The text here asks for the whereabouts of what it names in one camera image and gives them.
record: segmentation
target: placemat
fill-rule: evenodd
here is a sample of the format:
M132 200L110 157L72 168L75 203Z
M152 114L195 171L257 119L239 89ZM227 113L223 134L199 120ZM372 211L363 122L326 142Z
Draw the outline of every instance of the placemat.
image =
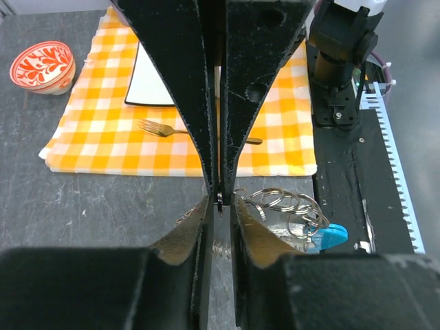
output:
M60 124L40 152L52 171L202 176L189 135L156 137L136 128L137 121L146 118L185 129L175 107L124 103L137 46L131 28L121 24L109 8ZM250 137L261 138L263 143L245 145L238 176L316 172L305 45L280 70Z

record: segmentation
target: patterned bowl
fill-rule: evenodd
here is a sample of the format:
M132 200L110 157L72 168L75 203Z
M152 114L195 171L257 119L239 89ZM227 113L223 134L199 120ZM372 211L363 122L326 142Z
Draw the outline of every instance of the patterned bowl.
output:
M59 41L46 41L18 55L9 75L14 84L28 91L60 95L72 86L75 70L69 47Z

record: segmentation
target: fork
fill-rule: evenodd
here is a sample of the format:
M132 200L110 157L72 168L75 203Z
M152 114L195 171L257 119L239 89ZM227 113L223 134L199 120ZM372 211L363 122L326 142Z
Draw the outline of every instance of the fork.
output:
M174 129L170 125L160 124L158 122L152 122L147 119L141 119L138 123L138 129L141 129L145 132L148 132L153 135L160 136L162 138L167 138L168 136L176 133L185 133L188 134L187 131L182 131L180 129ZM246 143L248 144L262 144L262 139L257 139L254 137L249 137L246 140Z

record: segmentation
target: fork handle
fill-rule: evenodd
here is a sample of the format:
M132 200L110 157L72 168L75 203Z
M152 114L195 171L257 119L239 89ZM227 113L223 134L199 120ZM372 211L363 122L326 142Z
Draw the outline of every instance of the fork handle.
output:
M256 137L249 137L246 140L246 143L247 144L262 144L263 141L262 141L262 139L257 139Z

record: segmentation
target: white robot part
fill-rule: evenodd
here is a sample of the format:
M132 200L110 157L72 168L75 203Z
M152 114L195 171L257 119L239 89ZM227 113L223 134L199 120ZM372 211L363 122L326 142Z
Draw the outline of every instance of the white robot part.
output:
M369 16L375 16L384 9L386 0L335 0L335 3L352 12L358 12L361 7L365 7L370 10Z

